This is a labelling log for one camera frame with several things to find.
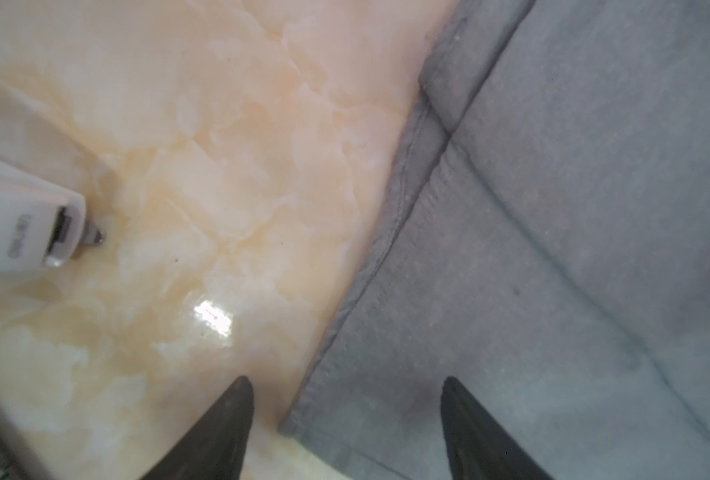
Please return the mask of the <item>grey long sleeve shirt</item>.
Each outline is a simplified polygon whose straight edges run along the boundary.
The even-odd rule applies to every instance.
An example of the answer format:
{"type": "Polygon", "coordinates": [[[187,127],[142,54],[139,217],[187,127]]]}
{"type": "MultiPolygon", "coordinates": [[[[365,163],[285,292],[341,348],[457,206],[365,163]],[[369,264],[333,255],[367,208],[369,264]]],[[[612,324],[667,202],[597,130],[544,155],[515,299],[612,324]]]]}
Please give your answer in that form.
{"type": "Polygon", "coordinates": [[[552,479],[710,479],[710,1],[462,1],[281,432],[447,479],[452,376],[552,479]]]}

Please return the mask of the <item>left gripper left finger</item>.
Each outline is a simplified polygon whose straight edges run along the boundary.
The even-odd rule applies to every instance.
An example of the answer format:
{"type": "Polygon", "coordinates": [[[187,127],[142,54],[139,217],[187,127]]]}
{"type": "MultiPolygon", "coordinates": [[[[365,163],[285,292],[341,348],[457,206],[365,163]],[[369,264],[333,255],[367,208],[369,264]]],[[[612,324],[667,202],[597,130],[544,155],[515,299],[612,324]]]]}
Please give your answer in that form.
{"type": "Polygon", "coordinates": [[[253,385],[240,376],[142,479],[238,479],[254,411],[253,385]]]}

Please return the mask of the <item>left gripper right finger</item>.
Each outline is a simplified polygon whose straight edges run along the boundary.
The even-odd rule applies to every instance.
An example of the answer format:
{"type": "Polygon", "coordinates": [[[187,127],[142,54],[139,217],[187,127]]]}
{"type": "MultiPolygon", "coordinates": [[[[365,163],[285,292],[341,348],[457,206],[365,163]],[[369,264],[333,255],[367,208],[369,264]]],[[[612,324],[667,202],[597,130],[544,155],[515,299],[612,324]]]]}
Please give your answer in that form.
{"type": "Polygon", "coordinates": [[[454,479],[552,479],[455,377],[444,381],[440,413],[454,479]]]}

